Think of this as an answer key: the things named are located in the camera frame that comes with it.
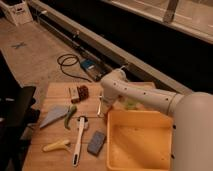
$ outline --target gray floor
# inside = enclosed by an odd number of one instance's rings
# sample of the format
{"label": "gray floor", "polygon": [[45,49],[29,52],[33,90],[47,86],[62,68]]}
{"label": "gray floor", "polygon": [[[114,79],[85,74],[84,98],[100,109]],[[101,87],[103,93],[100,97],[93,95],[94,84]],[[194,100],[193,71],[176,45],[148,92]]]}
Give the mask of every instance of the gray floor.
{"label": "gray floor", "polygon": [[[22,42],[24,46],[14,47]],[[37,87],[35,108],[42,107],[50,82],[83,81],[64,75],[56,61],[60,55],[76,54],[75,51],[37,22],[15,27],[5,18],[0,18],[0,49],[17,81],[22,86]],[[67,68],[66,71],[88,78],[79,65]]]}

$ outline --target sponge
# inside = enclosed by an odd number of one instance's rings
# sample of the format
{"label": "sponge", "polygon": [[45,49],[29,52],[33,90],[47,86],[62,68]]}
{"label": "sponge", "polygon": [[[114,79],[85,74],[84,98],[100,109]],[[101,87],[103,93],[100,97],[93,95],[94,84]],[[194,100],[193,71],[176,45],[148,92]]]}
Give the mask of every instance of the sponge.
{"label": "sponge", "polygon": [[93,134],[93,137],[87,146],[87,151],[90,154],[98,156],[98,154],[104,144],[105,139],[106,139],[106,135],[104,133],[96,131]]}

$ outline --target cable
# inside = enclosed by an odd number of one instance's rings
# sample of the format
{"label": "cable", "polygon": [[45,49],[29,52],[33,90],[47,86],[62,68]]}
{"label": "cable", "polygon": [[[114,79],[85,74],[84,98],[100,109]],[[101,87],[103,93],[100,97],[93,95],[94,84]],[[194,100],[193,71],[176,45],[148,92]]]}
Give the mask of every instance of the cable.
{"label": "cable", "polygon": [[[65,64],[65,62],[67,60],[70,60],[70,59],[75,59],[75,61],[71,64]],[[91,80],[87,79],[87,78],[84,78],[84,77],[80,77],[80,76],[76,76],[76,75],[71,75],[67,72],[64,71],[63,67],[70,67],[70,66],[73,66],[77,63],[80,64],[80,61],[79,61],[79,58],[77,55],[74,55],[74,54],[71,54],[71,53],[68,53],[68,54],[64,54],[64,55],[61,55],[57,58],[57,63],[60,65],[60,69],[62,71],[62,73],[64,73],[65,75],[69,76],[69,77],[73,77],[73,78],[78,78],[78,79],[82,79],[82,80],[86,80],[88,82],[92,82]]]}

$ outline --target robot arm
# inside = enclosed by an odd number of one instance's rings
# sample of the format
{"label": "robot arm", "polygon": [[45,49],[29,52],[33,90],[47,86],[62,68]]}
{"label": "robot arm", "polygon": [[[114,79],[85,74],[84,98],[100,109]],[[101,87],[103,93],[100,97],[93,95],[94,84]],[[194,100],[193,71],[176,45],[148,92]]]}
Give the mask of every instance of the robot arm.
{"label": "robot arm", "polygon": [[119,95],[144,103],[173,117],[170,171],[213,170],[213,96],[192,93],[186,96],[127,83],[121,69],[101,80],[100,113],[106,114]]}
{"label": "robot arm", "polygon": [[174,108],[183,97],[181,94],[159,89],[147,89],[135,86],[125,81],[123,70],[116,69],[101,80],[104,88],[101,99],[101,113],[106,114],[118,96],[130,97],[143,102],[164,114],[172,115]]}

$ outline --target yellow plastic tray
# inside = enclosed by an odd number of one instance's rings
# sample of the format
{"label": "yellow plastic tray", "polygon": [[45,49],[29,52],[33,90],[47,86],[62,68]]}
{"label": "yellow plastic tray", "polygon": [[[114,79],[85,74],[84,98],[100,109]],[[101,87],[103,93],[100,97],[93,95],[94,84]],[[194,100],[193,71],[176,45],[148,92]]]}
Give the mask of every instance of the yellow plastic tray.
{"label": "yellow plastic tray", "polygon": [[172,119],[156,111],[112,110],[107,123],[109,171],[168,171]]}

